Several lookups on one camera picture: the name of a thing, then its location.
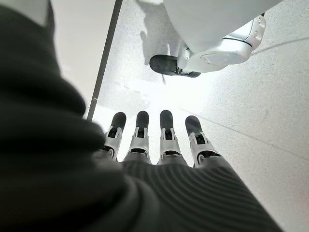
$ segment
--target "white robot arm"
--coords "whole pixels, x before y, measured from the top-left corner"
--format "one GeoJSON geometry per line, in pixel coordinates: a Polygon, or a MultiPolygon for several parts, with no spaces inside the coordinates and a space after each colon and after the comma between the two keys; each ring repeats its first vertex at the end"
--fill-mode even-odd
{"type": "MultiPolygon", "coordinates": [[[[194,73],[191,76],[195,77],[197,73],[247,61],[262,41],[266,26],[263,13],[280,1],[164,0],[169,18],[183,40],[174,73],[194,73]]],[[[158,72],[164,59],[153,58],[151,67],[158,72]]]]}

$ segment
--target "ribbed fabric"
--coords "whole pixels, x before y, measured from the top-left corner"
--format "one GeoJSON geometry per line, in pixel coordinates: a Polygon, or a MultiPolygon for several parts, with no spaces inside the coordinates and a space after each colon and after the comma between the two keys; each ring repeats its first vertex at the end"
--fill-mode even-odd
{"type": "Polygon", "coordinates": [[[237,174],[228,167],[123,162],[125,173],[147,183],[168,212],[173,231],[281,231],[237,174]]]}

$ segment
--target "robotic hand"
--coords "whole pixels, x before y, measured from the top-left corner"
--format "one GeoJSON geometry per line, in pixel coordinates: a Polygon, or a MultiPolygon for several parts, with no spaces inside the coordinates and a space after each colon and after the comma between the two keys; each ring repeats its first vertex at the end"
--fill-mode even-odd
{"type": "MultiPolygon", "coordinates": [[[[121,143],[122,132],[126,123],[126,115],[119,112],[114,115],[112,124],[106,132],[106,140],[101,148],[112,160],[117,161],[117,154],[121,143]]],[[[140,111],[136,119],[136,128],[132,136],[131,145],[124,161],[138,160],[151,164],[149,157],[149,116],[147,112],[140,111]]],[[[185,121],[190,141],[190,148],[195,167],[206,167],[212,162],[228,163],[213,148],[206,138],[197,117],[189,116],[185,121]]],[[[183,164],[187,165],[179,148],[178,139],[173,126],[173,116],[168,110],[160,114],[160,160],[158,165],[183,164]]]]}

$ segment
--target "sleeve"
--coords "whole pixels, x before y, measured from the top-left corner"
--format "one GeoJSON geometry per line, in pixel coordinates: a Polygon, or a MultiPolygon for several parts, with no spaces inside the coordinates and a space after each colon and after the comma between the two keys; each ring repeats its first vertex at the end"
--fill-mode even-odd
{"type": "MultiPolygon", "coordinates": [[[[103,131],[82,119],[82,97],[60,76],[51,5],[48,11],[40,26],[0,6],[1,231],[76,218],[68,215],[80,209],[103,214],[125,192],[117,163],[92,162],[103,131]]],[[[75,224],[89,220],[83,214],[75,224]]]]}

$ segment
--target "black fingertip pad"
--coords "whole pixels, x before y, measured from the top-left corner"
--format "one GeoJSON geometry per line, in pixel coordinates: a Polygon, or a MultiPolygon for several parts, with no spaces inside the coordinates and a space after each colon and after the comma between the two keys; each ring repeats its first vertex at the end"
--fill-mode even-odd
{"type": "Polygon", "coordinates": [[[125,128],[125,124],[126,124],[126,115],[123,112],[118,112],[112,118],[111,127],[113,127],[114,129],[120,127],[123,131],[125,128]]]}
{"type": "Polygon", "coordinates": [[[203,131],[201,124],[199,122],[199,119],[195,116],[189,116],[189,117],[186,118],[185,127],[187,128],[188,136],[192,132],[194,132],[196,135],[199,135],[199,133],[201,133],[203,131]]]}
{"type": "Polygon", "coordinates": [[[160,114],[160,127],[165,128],[166,131],[170,131],[174,128],[173,115],[169,110],[164,110],[160,114]]]}
{"type": "Polygon", "coordinates": [[[140,130],[148,128],[149,124],[149,115],[146,111],[140,111],[136,117],[136,127],[139,127],[140,130]]]}

